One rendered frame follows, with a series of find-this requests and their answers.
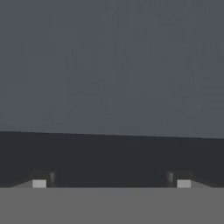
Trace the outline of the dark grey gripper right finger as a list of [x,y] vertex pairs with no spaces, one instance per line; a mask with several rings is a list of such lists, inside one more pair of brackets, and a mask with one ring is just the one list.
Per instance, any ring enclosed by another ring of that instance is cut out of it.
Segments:
[[214,186],[204,179],[197,178],[190,171],[168,171],[166,180],[167,186],[174,188],[208,188]]

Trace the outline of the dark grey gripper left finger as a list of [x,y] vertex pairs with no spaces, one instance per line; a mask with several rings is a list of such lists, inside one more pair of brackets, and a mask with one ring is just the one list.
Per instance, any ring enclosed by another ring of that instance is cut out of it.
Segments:
[[18,188],[49,188],[55,187],[57,173],[55,171],[34,171],[28,178],[10,184]]

